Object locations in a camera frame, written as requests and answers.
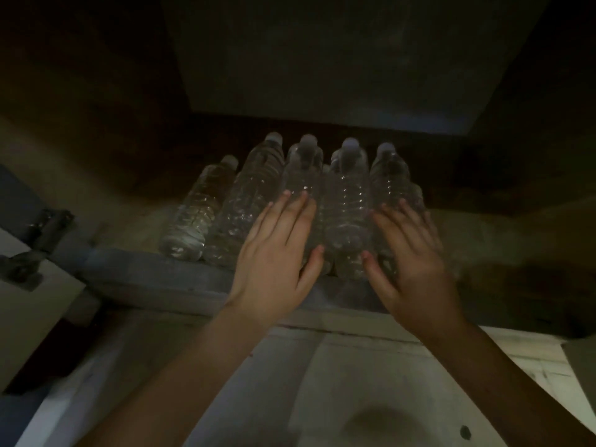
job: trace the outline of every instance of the person's left hand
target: person's left hand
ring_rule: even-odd
[[[264,328],[300,305],[324,263],[324,247],[319,245],[300,272],[317,205],[306,192],[286,206],[289,198],[290,192],[284,191],[256,219],[238,255],[234,284],[226,302]]]

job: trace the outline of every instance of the white bottle cap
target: white bottle cap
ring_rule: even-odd
[[[313,144],[316,146],[317,145],[317,137],[314,134],[305,134],[300,139],[300,142],[302,142],[304,144]]]
[[[391,142],[384,142],[377,148],[377,155],[383,152],[395,152],[395,146]]]
[[[277,142],[281,146],[281,142],[283,141],[283,138],[281,137],[281,135],[279,133],[271,132],[271,133],[268,133],[267,136],[264,137],[264,140]]]
[[[230,166],[234,171],[238,169],[238,158],[234,157],[233,155],[226,155],[222,158],[222,163]]]
[[[356,138],[346,138],[341,143],[341,147],[344,149],[358,149],[360,147],[360,143]]]

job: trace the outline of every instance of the dark spot on floor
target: dark spot on floor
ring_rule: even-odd
[[[466,440],[472,439],[472,432],[465,425],[461,426],[461,428],[459,429],[459,434],[461,435],[461,437],[463,437]]]

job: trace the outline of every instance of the person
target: person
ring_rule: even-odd
[[[260,214],[238,256],[223,309],[185,350],[88,433],[79,446],[182,445],[267,331],[304,300],[323,267],[323,246],[300,272],[315,202],[285,192]],[[369,282],[389,313],[441,362],[509,446],[596,446],[594,436],[463,314],[429,213],[372,214],[398,265],[388,279],[370,252]]]

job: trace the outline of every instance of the hand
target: hand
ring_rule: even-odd
[[[391,282],[368,251],[362,253],[364,270],[387,310],[423,343],[440,340],[467,325],[451,274],[440,254],[443,245],[427,211],[422,218],[408,203],[403,213],[383,207],[372,217],[389,243],[398,269]]]
[[[319,245],[300,274],[317,205],[306,192],[286,207],[289,199],[290,192],[284,191],[256,219],[238,255],[226,302],[265,329],[300,305],[324,264],[324,248]]]

